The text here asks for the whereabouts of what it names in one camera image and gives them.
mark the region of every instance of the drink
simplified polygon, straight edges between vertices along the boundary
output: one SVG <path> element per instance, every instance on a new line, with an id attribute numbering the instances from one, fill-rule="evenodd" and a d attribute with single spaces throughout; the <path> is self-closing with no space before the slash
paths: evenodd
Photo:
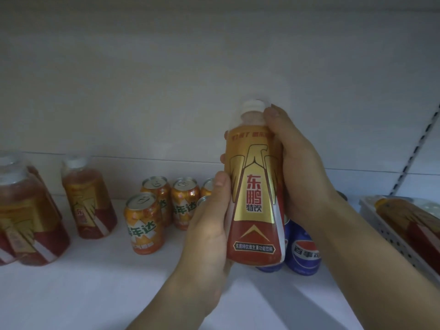
<path id="1" fill-rule="evenodd" d="M 200 188 L 191 177 L 179 178 L 173 184 L 171 198 L 174 206 L 174 224 L 185 231 L 192 219 L 197 201 L 200 199 Z"/>
<path id="2" fill-rule="evenodd" d="M 142 182 L 140 192 L 151 192 L 156 195 L 162 209 L 164 227 L 173 223 L 173 203 L 171 202 L 171 187 L 168 180 L 162 176 L 153 176 Z"/>
<path id="3" fill-rule="evenodd" d="M 232 197 L 225 216 L 227 258 L 268 266 L 283 262 L 283 147 L 265 125 L 259 100 L 243 104 L 228 132 L 225 171 Z"/>
<path id="4" fill-rule="evenodd" d="M 124 217 L 132 247 L 139 255 L 148 255 L 164 244 L 162 211 L 156 195 L 142 192 L 131 197 L 125 204 Z"/>
<path id="5" fill-rule="evenodd" d="M 204 201 L 206 201 L 209 198 L 209 196 L 204 196 L 201 197 L 198 201 L 197 201 L 197 207 L 199 207 L 201 205 L 201 203 L 203 203 Z"/>
<path id="6" fill-rule="evenodd" d="M 293 221 L 287 245 L 286 265 L 300 275 L 314 275 L 321 265 L 321 254 L 310 235 Z"/>
<path id="7" fill-rule="evenodd" d="M 289 220 L 289 218 L 287 216 L 284 216 L 284 246 L 285 246 L 286 250 L 287 250 L 287 245 L 289 243 L 289 236 L 290 236 L 293 224 L 294 224 L 293 221 Z M 262 272 L 272 273 L 272 272 L 277 272 L 277 271 L 281 270 L 283 268 L 283 264 L 284 264 L 284 262 L 281 262 L 277 265 L 261 266 L 261 267 L 257 266 L 256 268 Z"/>
<path id="8" fill-rule="evenodd" d="M 88 166 L 86 157 L 73 155 L 63 160 L 62 178 L 80 237 L 97 239 L 110 234 L 118 218 L 101 173 Z"/>
<path id="9" fill-rule="evenodd" d="M 3 262 L 16 256 L 24 265 L 46 265 L 70 245 L 46 188 L 22 165 L 0 169 L 0 231 Z"/>
<path id="10" fill-rule="evenodd" d="M 208 178 L 201 187 L 200 195 L 202 197 L 204 196 L 210 196 L 212 194 L 212 190 L 214 189 L 214 178 Z"/>
<path id="11" fill-rule="evenodd" d="M 52 199 L 51 194 L 49 193 L 49 190 L 46 187 L 46 184 L 44 183 L 43 179 L 40 176 L 40 173 L 38 172 L 37 168 L 33 166 L 30 161 L 25 160 L 23 155 L 20 152 L 12 152 L 12 151 L 0 151 L 0 166 L 7 166 L 7 165 L 26 165 L 26 168 L 29 173 L 34 175 L 38 178 L 38 180 L 43 184 L 44 188 L 46 189 L 47 197 L 49 198 L 49 201 L 51 204 L 55 207 L 55 210 L 59 216 L 60 219 L 63 218 L 61 215 L 61 212 L 59 211 L 57 205 L 55 204 L 54 200 Z"/>

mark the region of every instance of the white plastic basket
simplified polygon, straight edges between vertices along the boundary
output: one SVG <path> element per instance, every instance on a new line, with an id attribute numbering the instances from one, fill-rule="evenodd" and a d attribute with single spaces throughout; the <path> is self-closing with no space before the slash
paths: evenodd
<path id="1" fill-rule="evenodd" d="M 405 259 L 424 274 L 433 283 L 440 285 L 440 275 L 435 272 L 415 251 L 376 213 L 374 204 L 384 196 L 374 195 L 361 197 L 360 215 L 388 241 Z M 420 198 L 403 198 L 414 205 L 440 218 L 440 205 Z"/>

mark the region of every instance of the person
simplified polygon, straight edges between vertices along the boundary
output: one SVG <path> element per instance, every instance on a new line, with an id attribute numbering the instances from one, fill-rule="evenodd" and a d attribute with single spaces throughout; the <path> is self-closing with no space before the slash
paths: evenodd
<path id="1" fill-rule="evenodd" d="M 272 105 L 264 118 L 284 146 L 288 216 L 310 233 L 362 326 L 440 329 L 437 287 L 338 195 L 315 148 L 284 110 Z M 174 272 L 127 330 L 197 329 L 217 306 L 232 266 L 223 228 L 230 197 L 229 177 L 218 172 L 211 197 L 190 222 Z"/>

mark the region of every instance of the white wall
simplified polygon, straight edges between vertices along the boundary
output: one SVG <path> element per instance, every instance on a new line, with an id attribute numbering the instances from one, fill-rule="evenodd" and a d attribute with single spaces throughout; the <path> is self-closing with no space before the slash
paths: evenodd
<path id="1" fill-rule="evenodd" d="M 438 32 L 424 12 L 3 13 L 0 149 L 27 152 L 55 194 L 60 154 L 89 149 L 127 198 L 151 175 L 222 169 L 230 116 L 257 95 L 338 189 L 388 194 L 440 103 Z M 418 160 L 440 176 L 438 156 Z"/>

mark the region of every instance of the pepsi can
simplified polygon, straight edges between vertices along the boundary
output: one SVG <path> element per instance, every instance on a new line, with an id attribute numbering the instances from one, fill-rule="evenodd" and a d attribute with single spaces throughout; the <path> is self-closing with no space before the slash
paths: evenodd
<path id="1" fill-rule="evenodd" d="M 293 221 L 285 263 L 289 269 L 300 275 L 314 275 L 321 265 L 321 254 L 310 235 Z"/>
<path id="2" fill-rule="evenodd" d="M 291 231 L 291 227 L 293 222 L 291 220 L 289 220 L 287 218 L 287 216 L 284 217 L 284 245 L 287 248 L 287 244 L 289 243 L 289 236 L 290 236 L 290 231 Z M 271 266 L 256 266 L 256 268 L 262 272 L 266 272 L 266 273 L 272 273 L 272 272 L 277 272 L 279 270 L 281 270 L 281 268 L 283 267 L 284 262 L 281 262 L 277 265 L 271 265 Z"/>

